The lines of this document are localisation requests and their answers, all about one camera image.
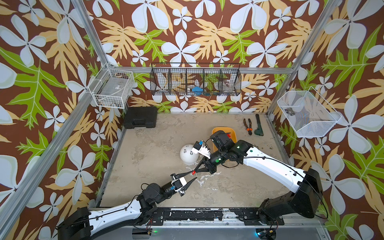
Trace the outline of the white dome screw fixture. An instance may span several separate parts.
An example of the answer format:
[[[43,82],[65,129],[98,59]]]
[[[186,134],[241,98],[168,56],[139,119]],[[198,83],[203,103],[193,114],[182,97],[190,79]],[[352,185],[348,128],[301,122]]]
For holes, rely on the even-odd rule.
[[[194,165],[199,158],[199,154],[194,153],[192,149],[193,145],[187,144],[180,151],[180,158],[186,165]]]

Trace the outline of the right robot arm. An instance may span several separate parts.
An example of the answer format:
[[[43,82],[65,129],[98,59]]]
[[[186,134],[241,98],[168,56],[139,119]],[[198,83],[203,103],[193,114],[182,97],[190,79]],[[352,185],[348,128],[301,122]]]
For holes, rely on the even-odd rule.
[[[302,170],[285,164],[260,151],[256,146],[239,140],[233,142],[224,131],[211,135],[210,140],[218,149],[211,153],[206,142],[197,141],[192,152],[203,156],[193,173],[213,174],[218,165],[226,161],[252,167],[288,188],[289,193],[274,199],[265,199],[257,210],[257,220],[271,225],[283,215],[297,213],[312,219],[323,202],[323,188],[318,171]]]

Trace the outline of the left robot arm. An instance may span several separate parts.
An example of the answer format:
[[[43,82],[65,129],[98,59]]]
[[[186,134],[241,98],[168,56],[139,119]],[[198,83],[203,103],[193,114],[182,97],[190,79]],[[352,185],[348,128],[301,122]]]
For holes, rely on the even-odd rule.
[[[193,178],[187,182],[185,176],[194,173],[195,171],[172,174],[172,180],[163,186],[156,183],[147,184],[147,187],[130,202],[116,207],[93,211],[86,207],[79,208],[56,227],[58,239],[91,240],[124,224],[145,224],[157,210],[157,204],[170,199],[177,193],[180,196],[185,194],[196,180]]]

